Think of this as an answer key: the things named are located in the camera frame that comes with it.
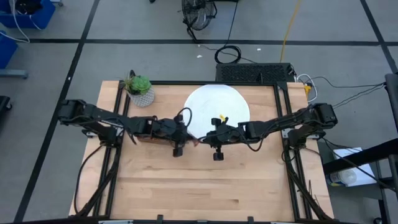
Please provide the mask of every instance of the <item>succulent plant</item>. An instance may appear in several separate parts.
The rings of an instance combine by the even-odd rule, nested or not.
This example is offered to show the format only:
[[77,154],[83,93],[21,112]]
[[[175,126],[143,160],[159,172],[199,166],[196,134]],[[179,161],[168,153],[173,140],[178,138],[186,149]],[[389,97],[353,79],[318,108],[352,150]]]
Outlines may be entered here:
[[152,86],[147,77],[140,75],[127,77],[124,79],[123,83],[125,89],[132,95],[144,95]]

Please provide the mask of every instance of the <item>white plate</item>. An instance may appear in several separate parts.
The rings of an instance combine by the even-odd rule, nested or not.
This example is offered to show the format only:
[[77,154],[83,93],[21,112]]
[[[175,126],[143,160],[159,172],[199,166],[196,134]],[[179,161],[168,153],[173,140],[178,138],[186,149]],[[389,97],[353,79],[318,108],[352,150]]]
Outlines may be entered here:
[[[192,110],[192,121],[188,132],[195,138],[214,131],[212,118],[228,117],[227,124],[237,127],[238,123],[250,121],[249,106],[243,96],[227,85],[204,85],[197,88],[186,100],[184,107]],[[189,110],[183,111],[183,120],[188,124]]]

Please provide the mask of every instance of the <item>concrete floor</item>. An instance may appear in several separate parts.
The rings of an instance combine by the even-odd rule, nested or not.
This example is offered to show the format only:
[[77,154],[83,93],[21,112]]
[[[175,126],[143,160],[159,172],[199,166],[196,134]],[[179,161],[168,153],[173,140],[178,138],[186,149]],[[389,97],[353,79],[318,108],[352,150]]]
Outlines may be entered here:
[[[19,44],[8,65],[8,68],[28,70],[30,77],[27,80],[3,78],[0,82],[0,95],[10,96],[14,102],[0,132],[0,223],[12,222],[15,217],[95,2],[99,1],[98,8],[84,38],[103,42],[122,39],[129,43],[92,44],[91,41],[84,44],[67,98],[95,103],[102,80],[119,80],[130,69],[152,80],[215,79],[214,52],[195,44],[164,41],[189,39],[181,23],[180,0],[157,0],[154,4],[148,0],[63,1],[65,6],[57,7],[47,29],[27,30],[34,43]],[[386,45],[397,46],[398,2],[366,2]],[[241,0],[231,40],[282,40],[295,3],[293,0]],[[225,40],[228,37],[234,4],[219,2],[217,6],[218,17],[205,30],[197,32],[198,38]],[[2,29],[15,37],[21,36],[17,30],[0,25]],[[43,39],[47,39],[46,42],[63,39],[68,44],[39,43],[44,42]],[[153,40],[154,44],[134,40]],[[316,42],[286,46],[285,62],[292,63],[297,73],[324,76],[335,85],[380,83],[386,73],[392,72],[385,52],[376,44],[379,40],[360,0],[303,0],[289,40]],[[334,41],[334,44],[319,44],[320,41]],[[239,47],[243,57],[255,62],[279,61],[280,44],[263,42],[263,45]],[[390,46],[388,50],[398,62],[398,47]],[[335,89],[323,80],[315,80],[315,84],[319,91],[317,102],[331,104],[363,90]],[[326,137],[338,144],[367,148],[397,137],[384,90],[342,106],[336,113],[339,124],[329,130]],[[86,138],[78,128],[57,125],[25,221],[68,215],[85,143]],[[377,200],[332,187],[330,195],[335,217],[341,221],[372,223],[373,218],[379,216]]]

